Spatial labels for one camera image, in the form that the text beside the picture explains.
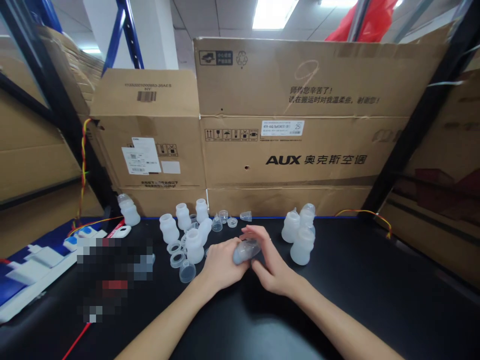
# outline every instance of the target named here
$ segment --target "cable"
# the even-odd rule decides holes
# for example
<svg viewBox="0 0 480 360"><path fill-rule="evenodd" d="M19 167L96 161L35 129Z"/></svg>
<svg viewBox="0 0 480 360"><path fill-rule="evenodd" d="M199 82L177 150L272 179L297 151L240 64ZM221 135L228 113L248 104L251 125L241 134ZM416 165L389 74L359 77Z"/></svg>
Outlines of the cable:
<svg viewBox="0 0 480 360"><path fill-rule="evenodd" d="M90 226L90 225L94 225L94 224L98 224L98 223L102 223L104 221L109 221L109 220L115 220L115 219L120 219L120 218L123 218L123 216L117 216L117 217L111 217L111 218L108 218L108 219L103 219L103 220L99 220L99 221L93 221L93 222L89 222L85 225L82 225L82 226L79 226L79 227L76 227L74 229L72 229L72 231L70 231L68 233L68 236L67 237L71 237L72 234L80 229L83 229L83 228L86 228L87 226Z"/></svg>
<svg viewBox="0 0 480 360"><path fill-rule="evenodd" d="M77 345L77 343L79 342L80 338L85 334L85 332L87 331L87 329L90 327L90 325L92 325L91 322L87 322L85 324L85 327L83 328L83 330L81 331L80 335L78 335L78 337L76 338L75 342L70 346L70 348L68 349L68 351L66 352L65 356L62 357L61 360L65 360L69 355L70 353L72 352L72 350L74 349L75 345Z"/></svg>
<svg viewBox="0 0 480 360"><path fill-rule="evenodd" d="M85 158L85 141L86 141L86 138L87 138L87 125L92 121L91 118L88 118L87 120L85 120L85 122L83 123L83 127L82 127L82 130L81 130L81 134L82 134L82 137L81 137L81 191L80 191L80 201L79 201L79 204L78 204L78 212L76 213L76 217L75 219L73 219L73 224L71 225L72 229L75 229L77 227L77 223L76 221L78 220L78 224L79 225L82 225L82 222L81 222L81 217L82 217L82 204L84 202L84 193L85 193L85 185L87 183L87 179L86 179L86 171L85 171L85 168L86 168L86 165L87 165L87 159Z"/></svg>
<svg viewBox="0 0 480 360"><path fill-rule="evenodd" d="M335 214L335 216L337 217L337 216L340 215L341 213L348 212L348 211L352 211L352 212L356 212L356 213L369 213L369 214L375 215L376 217L379 217L379 218L382 219L384 222L386 222L386 224L388 225L388 234L386 235L386 238L387 238L387 239L391 239L391 238L392 238L392 225L390 225L390 223L387 221L387 219L385 219L383 216L380 216L380 215L378 215L377 213L374 213L373 211L370 211L370 210L355 210L355 209L342 210L342 211L340 211L340 212L337 212L337 213Z"/></svg>

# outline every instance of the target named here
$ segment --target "barcode sticker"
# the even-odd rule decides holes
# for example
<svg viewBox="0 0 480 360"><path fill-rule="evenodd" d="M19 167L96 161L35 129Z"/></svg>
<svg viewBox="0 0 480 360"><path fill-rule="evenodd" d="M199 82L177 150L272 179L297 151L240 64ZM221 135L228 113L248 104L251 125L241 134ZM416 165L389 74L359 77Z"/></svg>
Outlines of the barcode sticker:
<svg viewBox="0 0 480 360"><path fill-rule="evenodd" d="M261 136L302 136L305 120L264 120Z"/></svg>
<svg viewBox="0 0 480 360"><path fill-rule="evenodd" d="M142 149L134 147L122 147L126 168L130 175L148 175L147 160Z"/></svg>
<svg viewBox="0 0 480 360"><path fill-rule="evenodd" d="M156 91L139 91L136 100L142 103L151 103L157 100Z"/></svg>

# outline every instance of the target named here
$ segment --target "barcode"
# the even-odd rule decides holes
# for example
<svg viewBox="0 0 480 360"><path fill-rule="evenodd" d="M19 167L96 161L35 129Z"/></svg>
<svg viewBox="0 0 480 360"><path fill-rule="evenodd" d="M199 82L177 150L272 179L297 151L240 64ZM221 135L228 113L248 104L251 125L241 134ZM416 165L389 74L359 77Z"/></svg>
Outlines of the barcode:
<svg viewBox="0 0 480 360"><path fill-rule="evenodd" d="M157 100L156 91L139 91L136 100L142 103L151 103Z"/></svg>

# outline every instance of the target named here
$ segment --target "plastic ring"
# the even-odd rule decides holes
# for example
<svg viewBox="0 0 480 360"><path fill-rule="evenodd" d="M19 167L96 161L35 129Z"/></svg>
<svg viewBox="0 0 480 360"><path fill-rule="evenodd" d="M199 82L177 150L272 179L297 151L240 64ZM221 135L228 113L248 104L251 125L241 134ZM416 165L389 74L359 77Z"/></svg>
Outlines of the plastic ring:
<svg viewBox="0 0 480 360"><path fill-rule="evenodd" d="M168 246L166 247L166 250L170 255L173 253L176 253L177 251L180 251L182 249L182 243L178 240L169 243Z"/></svg>

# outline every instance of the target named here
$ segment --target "recycling symbol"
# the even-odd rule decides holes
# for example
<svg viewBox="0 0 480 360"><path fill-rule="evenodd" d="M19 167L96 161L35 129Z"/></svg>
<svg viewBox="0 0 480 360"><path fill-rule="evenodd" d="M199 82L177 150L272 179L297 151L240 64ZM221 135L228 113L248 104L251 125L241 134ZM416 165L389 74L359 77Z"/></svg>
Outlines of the recycling symbol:
<svg viewBox="0 0 480 360"><path fill-rule="evenodd" d="M249 58L247 57L247 53L243 50L238 52L238 55L236 57L236 63L240 66L245 66Z"/></svg>

